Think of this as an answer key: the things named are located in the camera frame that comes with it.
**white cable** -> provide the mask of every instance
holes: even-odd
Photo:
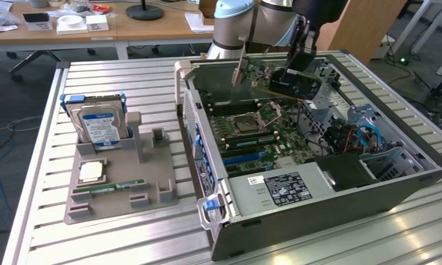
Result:
[[[32,131],[32,130],[36,130],[40,128],[40,126],[36,126],[36,127],[32,127],[32,128],[27,128],[27,129],[20,129],[20,130],[13,130],[12,126],[13,125],[17,125],[19,123],[24,122],[24,121],[28,121],[28,120],[33,120],[33,119],[41,119],[43,118],[43,115],[40,116],[31,116],[31,117],[25,117],[23,119],[19,119],[19,120],[15,120],[12,121],[11,123],[8,123],[8,125],[5,127],[1,127],[0,128],[0,131],[1,130],[11,130],[11,131]]]
[[[91,1],[92,3],[108,3],[108,1]],[[112,2],[128,2],[128,3],[140,3],[140,0],[115,0],[115,1],[112,1]],[[178,9],[178,10],[182,10],[182,11],[187,11],[187,12],[196,12],[198,11],[198,9],[195,9],[195,10],[190,10],[190,9],[184,9],[184,8],[182,8],[182,7],[176,7],[176,6],[174,6],[174,5],[171,5],[171,4],[164,4],[164,3],[160,3],[160,2],[152,2],[152,1],[147,1],[146,2],[147,4],[158,4],[158,5],[160,5],[160,6],[164,6],[164,7],[171,7],[171,8],[174,8],[174,9]]]

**gray carpet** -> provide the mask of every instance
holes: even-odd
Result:
[[[398,20],[390,30],[390,34],[394,38],[398,37],[409,17]],[[422,25],[413,31],[405,44],[410,44]],[[194,45],[196,52],[206,52],[208,45]],[[111,48],[100,48],[96,50],[96,56],[89,56],[85,49],[72,51],[56,51],[56,54],[64,61],[100,61],[100,60],[116,60],[116,51]],[[406,54],[408,47],[404,45],[401,51],[398,51],[397,57]],[[23,59],[29,52],[19,52],[19,59]],[[160,54],[158,57],[171,57],[190,55],[187,45],[166,45],[160,46]],[[425,45],[420,56],[422,62],[412,61],[412,64],[406,67],[410,71],[421,73],[430,83],[438,83],[442,77],[434,74],[440,65],[442,64],[442,33],[436,32],[432,40]],[[131,59],[155,57],[151,53],[151,47],[144,49],[134,49]],[[7,58],[5,53],[0,52],[0,120],[17,120],[27,116],[40,115],[44,111],[45,100],[48,96],[48,89],[51,87],[55,62],[47,56],[32,62],[19,74],[24,77],[23,83],[13,83],[9,80],[8,70],[19,62]],[[385,80],[390,81],[394,78],[404,76],[405,71],[389,66],[383,61],[373,61],[369,64],[371,70]],[[414,84],[413,77],[402,79],[394,83],[395,89],[404,93],[406,97],[413,99],[421,99],[425,97],[426,88],[422,84]],[[23,126],[35,126],[37,120],[25,123]],[[8,135],[9,131],[1,131],[0,135]],[[16,211],[19,197],[21,193],[23,183],[28,170],[28,164],[31,160],[35,138],[37,131],[17,132],[13,136],[13,149],[11,153],[0,160],[0,181],[5,190],[8,198],[11,217],[1,228],[8,230],[11,228],[13,214]],[[3,202],[0,200],[0,222],[4,216]],[[8,234],[0,234],[0,263],[3,259],[3,253],[5,250],[5,244],[8,240]]]

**gray 3d-printed tray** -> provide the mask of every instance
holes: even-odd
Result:
[[[123,139],[122,149],[97,153],[92,144],[77,145],[65,205],[65,224],[136,213],[178,203],[167,137],[163,129],[155,129],[140,134],[140,138]],[[138,145],[142,146],[142,153],[138,153]],[[81,165],[95,161],[103,164],[101,177],[97,181],[79,184]],[[88,188],[93,191],[80,192]]]

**office chair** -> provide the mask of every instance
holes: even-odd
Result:
[[[95,55],[96,52],[93,49],[87,49],[87,53],[89,55]],[[23,76],[17,75],[16,72],[25,67],[33,60],[36,60],[41,55],[49,56],[56,62],[61,62],[60,58],[57,55],[51,51],[51,50],[40,50],[35,51],[29,56],[9,70],[11,78],[15,82],[21,82],[23,81]],[[11,59],[16,59],[17,55],[15,52],[7,52],[7,56]]]

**metal slotted table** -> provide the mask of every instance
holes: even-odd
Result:
[[[442,131],[370,70],[351,55],[322,54],[337,57],[442,154]],[[442,180],[386,213],[234,259],[211,261],[175,113],[174,63],[183,59],[196,57],[76,62],[56,70],[3,264],[442,264]],[[341,89],[355,104],[365,102],[351,87]],[[170,208],[65,225],[76,132],[57,97],[122,90],[128,110],[142,112],[140,131],[156,127],[168,131],[180,202]]]

